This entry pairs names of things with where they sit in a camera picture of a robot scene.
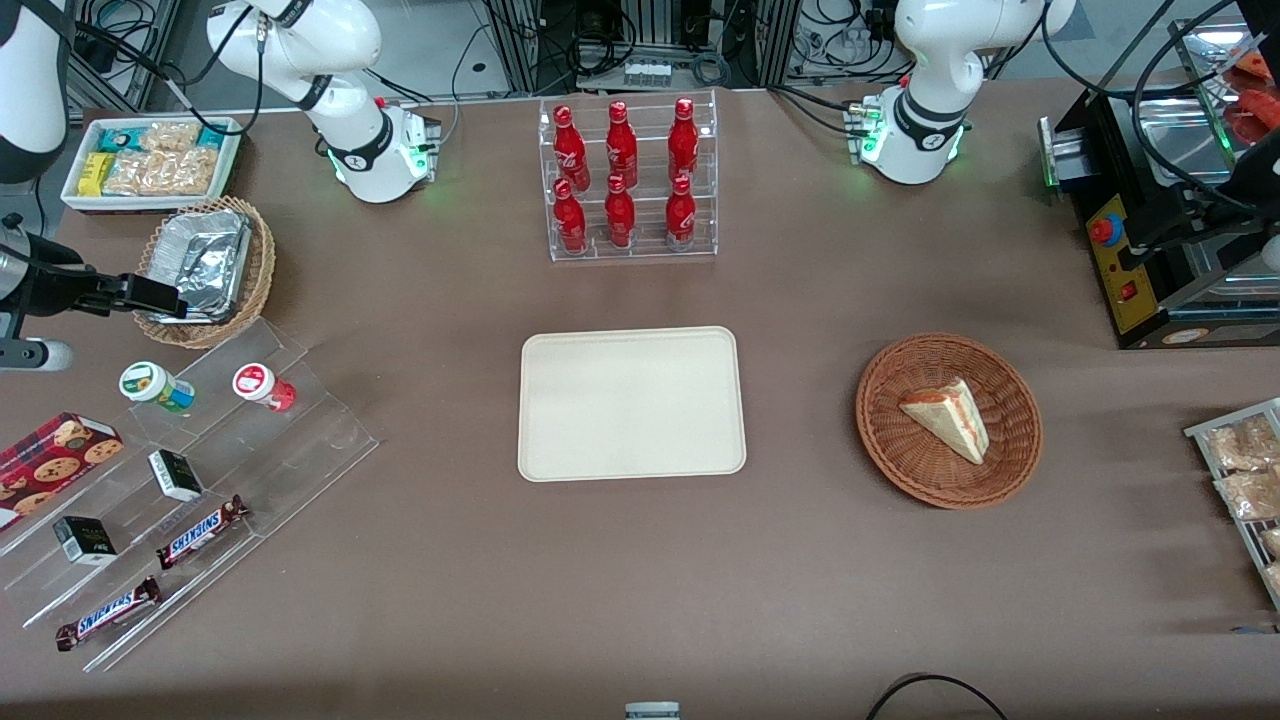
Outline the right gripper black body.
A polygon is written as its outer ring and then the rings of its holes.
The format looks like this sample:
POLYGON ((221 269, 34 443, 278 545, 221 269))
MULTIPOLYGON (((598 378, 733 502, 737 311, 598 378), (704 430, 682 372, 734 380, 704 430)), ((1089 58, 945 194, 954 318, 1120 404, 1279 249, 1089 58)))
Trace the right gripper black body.
POLYGON ((3 236, 3 316, 102 315, 99 273, 67 246, 37 234, 3 236))

